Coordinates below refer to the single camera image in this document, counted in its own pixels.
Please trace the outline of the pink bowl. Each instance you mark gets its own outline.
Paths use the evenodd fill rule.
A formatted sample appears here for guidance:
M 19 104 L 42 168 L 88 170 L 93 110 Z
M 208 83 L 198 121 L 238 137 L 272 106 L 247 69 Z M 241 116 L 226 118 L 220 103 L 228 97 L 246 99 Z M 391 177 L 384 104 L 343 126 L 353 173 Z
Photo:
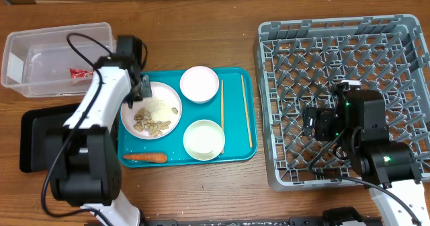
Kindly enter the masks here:
M 188 100 L 203 104 L 209 102 L 217 94 L 220 81 L 211 68 L 195 66 L 183 73 L 179 86 L 182 94 Z

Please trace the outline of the red snack wrapper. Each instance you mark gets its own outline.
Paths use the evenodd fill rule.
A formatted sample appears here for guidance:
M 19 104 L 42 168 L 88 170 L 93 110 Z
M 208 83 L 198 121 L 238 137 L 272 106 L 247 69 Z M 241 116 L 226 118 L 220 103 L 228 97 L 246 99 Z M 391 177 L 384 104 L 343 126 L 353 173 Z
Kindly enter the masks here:
M 93 71 L 87 71 L 82 69 L 69 69 L 71 74 L 71 83 L 74 85 L 76 83 L 81 82 L 80 78 L 89 77 L 93 75 Z

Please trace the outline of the light green cup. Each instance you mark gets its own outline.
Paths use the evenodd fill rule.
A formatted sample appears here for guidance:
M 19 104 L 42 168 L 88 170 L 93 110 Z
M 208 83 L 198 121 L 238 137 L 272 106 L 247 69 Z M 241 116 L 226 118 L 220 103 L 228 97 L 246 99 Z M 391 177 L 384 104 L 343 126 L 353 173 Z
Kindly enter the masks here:
M 197 120 L 183 134 L 185 151 L 198 161 L 215 159 L 223 151 L 225 143 L 223 129 L 211 120 Z

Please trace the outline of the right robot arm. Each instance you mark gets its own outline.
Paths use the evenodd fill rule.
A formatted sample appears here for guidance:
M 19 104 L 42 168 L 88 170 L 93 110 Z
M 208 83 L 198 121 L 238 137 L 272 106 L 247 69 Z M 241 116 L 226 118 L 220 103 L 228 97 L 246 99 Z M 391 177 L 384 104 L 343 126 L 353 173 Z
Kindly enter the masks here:
M 390 140 L 382 94 L 362 89 L 354 80 L 332 85 L 331 93 L 337 99 L 334 108 L 307 106 L 302 112 L 304 135 L 326 142 L 308 170 L 316 176 L 364 185 L 385 225 L 428 225 L 419 164 L 406 143 Z M 329 149 L 342 149 L 358 177 L 316 169 Z

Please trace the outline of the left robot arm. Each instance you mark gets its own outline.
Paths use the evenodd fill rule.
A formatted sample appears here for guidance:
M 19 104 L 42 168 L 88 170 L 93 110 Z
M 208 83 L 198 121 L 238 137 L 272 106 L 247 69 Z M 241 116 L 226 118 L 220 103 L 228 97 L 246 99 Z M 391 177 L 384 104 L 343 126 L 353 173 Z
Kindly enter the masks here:
M 44 148 L 49 167 L 41 191 L 74 207 L 68 216 L 91 213 L 103 225 L 140 225 L 142 211 L 121 191 L 122 174 L 111 130 L 122 104 L 132 107 L 152 95 L 150 79 L 142 75 L 148 48 L 132 35 L 118 37 L 116 51 L 89 61 L 93 80 L 77 110 L 60 128 L 46 133 Z

